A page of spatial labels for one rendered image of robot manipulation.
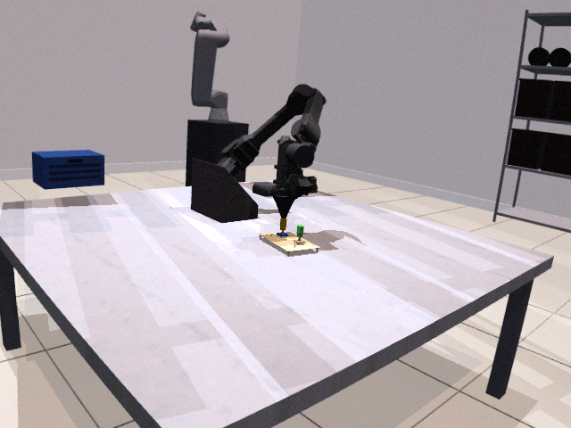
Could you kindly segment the tan plate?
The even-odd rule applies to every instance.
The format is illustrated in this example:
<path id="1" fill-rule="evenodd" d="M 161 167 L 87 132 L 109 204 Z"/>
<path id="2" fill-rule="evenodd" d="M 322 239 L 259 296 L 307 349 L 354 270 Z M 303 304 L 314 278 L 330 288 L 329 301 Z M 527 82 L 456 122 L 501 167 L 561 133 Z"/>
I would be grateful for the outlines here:
<path id="1" fill-rule="evenodd" d="M 287 257 L 289 257 L 290 251 L 317 249 L 316 253 L 318 253 L 320 247 L 302 238 L 304 225 L 297 225 L 297 235 L 295 235 L 289 231 L 286 231 L 286 221 L 287 218 L 280 219 L 280 230 L 282 230 L 282 232 L 258 234 L 260 235 L 260 240 L 261 237 L 264 237 L 265 239 L 284 249 L 287 251 Z"/>

